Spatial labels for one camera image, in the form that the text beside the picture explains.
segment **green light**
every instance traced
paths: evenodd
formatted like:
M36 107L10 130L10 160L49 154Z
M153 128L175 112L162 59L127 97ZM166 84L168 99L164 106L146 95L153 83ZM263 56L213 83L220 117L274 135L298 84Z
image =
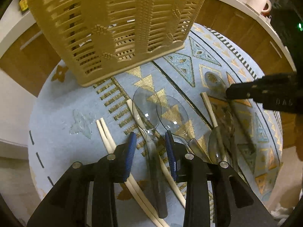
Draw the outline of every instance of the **green light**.
M301 23L298 24L298 28L300 29L300 31L303 31L303 27Z

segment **yellow label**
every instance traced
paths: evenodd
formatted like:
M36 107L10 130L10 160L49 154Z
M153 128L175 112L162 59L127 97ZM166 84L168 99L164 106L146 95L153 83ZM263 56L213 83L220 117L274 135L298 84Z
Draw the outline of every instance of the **yellow label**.
M27 0L20 0L19 6L21 8L21 11L27 10L28 9Z

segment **white countertop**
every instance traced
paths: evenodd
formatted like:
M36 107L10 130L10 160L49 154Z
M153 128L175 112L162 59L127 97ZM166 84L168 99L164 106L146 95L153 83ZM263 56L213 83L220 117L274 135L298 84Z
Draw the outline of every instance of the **white countertop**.
M219 0L219 1L231 5L234 8L239 9L243 13L246 13L248 16L255 19L269 33L272 39L279 46L279 48L285 55L286 59L288 60L289 64L291 65L292 69L294 71L296 70L296 67L294 65L294 62L291 58L289 51L285 48L285 46L283 45L282 41L280 40L279 36L274 31L274 29L262 19L263 17L262 15L258 15L239 0ZM14 6L10 5L9 9L16 10L19 8L18 7L16 8L15 5ZM0 25L1 24L6 25L3 27L0 26L0 30L1 30L0 31L0 58L4 55L6 50L13 44L13 42L34 23L35 23L35 19L33 18L30 12L26 13L23 16L18 15L18 13L14 13L13 18L12 16L5 16L4 14L2 19L0 20Z

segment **slotted basket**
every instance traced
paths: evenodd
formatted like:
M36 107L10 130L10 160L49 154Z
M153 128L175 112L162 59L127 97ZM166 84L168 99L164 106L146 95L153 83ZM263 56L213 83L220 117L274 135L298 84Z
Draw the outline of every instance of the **slotted basket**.
M27 0L45 37L87 87L183 48L204 0Z

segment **metal screw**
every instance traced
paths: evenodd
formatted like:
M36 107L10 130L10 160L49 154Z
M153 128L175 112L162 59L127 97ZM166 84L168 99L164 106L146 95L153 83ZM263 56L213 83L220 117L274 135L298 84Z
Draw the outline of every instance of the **metal screw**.
M108 160L114 160L116 158L116 156L114 154L109 154L106 158Z
M221 162L220 162L220 166L221 166L222 168L227 168L227 167L228 167L228 163L227 163L226 161L221 161Z
M73 164L72 164L72 167L74 168L74 169L78 169L78 168L80 168L82 166L82 163L81 162L74 162Z
M194 155L188 153L188 154L185 155L185 158L186 158L186 159L193 159L193 158L194 158Z

